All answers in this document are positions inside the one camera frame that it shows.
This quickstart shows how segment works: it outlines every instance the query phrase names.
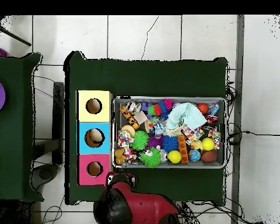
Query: toy bin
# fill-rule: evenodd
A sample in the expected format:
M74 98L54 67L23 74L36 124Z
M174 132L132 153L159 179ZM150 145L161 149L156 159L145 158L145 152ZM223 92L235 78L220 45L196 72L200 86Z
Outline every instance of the toy bin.
M142 96L132 96L132 97L115 97L112 100L112 108L113 108L113 120L111 126L111 149L112 149L112 165L114 167L129 167L129 168L148 168L145 166L139 159L131 162L131 163L124 163L123 165L118 165L116 163L115 157L115 150L117 149L117 135L119 133L120 128L123 125L127 125L128 121L120 112L120 107L126 105L131 100L136 102L146 102L156 104L164 99L172 99L173 103L206 103L207 105L210 104L219 104L219 110L215 114L218 117L215 126L217 130L220 132L220 149L217 150L218 157L215 162L206 163L201 160L197 162L191 162L190 160L187 163L177 163L173 164L169 160L165 163L161 163L160 165L156 166L154 169L169 169L169 168L179 168L179 169L220 169L226 166L227 160L227 146L226 146L226 137L227 137L227 102L224 98L210 98L210 97L142 97ZM137 129L145 131L144 124L141 124L140 127ZM208 136L208 131L204 130L204 135L200 138Z

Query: dark green tablecloth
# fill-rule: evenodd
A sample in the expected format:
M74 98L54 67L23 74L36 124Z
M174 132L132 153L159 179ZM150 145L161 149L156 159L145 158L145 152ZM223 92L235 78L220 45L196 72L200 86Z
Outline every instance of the dark green tablecloth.
M0 199L38 201L29 183L32 163L32 71L40 54L0 58L6 100L0 111Z
M65 60L66 199L97 201L102 186L76 184L75 90L107 90L114 96L225 97L227 60L119 61L86 60L72 52ZM126 169L139 178L140 193L164 194L171 200L223 203L223 169Z

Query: colorful box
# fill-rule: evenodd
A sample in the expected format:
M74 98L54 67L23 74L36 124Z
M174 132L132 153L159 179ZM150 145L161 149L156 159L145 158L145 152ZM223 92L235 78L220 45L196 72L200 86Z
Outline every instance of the colorful box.
M80 122L110 122L112 94L109 91L77 90L77 111ZM100 104L100 111L96 114L89 113L87 105L89 100L96 99Z
M101 173L93 177L88 172L88 165L97 162L101 165ZM77 185L104 185L107 173L111 170L110 154L79 155L77 158Z
M88 131L92 129L97 129L103 134L103 141L99 146L91 148L86 144L85 135ZM111 153L111 124L108 122L80 122L79 123L79 150L76 147L77 154L89 155L89 154L110 154Z

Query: orange toy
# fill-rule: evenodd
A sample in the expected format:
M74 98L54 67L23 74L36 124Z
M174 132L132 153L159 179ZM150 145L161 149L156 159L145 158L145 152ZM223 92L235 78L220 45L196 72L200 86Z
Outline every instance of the orange toy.
M127 119L129 124L131 126L133 126L134 129L137 130L140 125L137 123L136 119L132 116L132 114L129 111L127 111L126 106L120 107L120 111L124 115L124 117Z
M187 153L187 146L186 146L186 138L184 135L178 136L178 149L181 153L181 164L185 164L189 162L188 153Z

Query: circular hole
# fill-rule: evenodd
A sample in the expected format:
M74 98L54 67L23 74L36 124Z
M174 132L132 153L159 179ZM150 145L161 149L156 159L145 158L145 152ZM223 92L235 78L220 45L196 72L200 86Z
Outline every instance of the circular hole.
M105 136L100 129L89 129L85 134L85 142L91 148L98 148L104 140Z
M90 162L87 166L87 172L92 177L99 176L103 171L103 166L99 162Z
M98 114L102 110L102 103L99 99L90 99L86 103L86 109L90 114Z

